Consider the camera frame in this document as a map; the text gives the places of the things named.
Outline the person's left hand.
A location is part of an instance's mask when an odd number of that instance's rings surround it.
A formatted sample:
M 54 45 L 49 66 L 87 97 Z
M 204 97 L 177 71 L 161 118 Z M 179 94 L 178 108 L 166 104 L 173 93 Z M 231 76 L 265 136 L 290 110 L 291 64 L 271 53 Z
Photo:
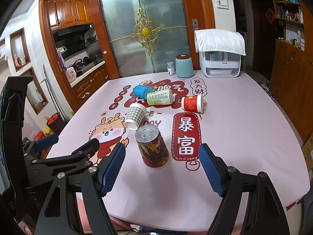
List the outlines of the person's left hand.
M 19 227 L 26 235 L 34 235 L 35 233 L 34 228 L 24 221 L 19 222 Z

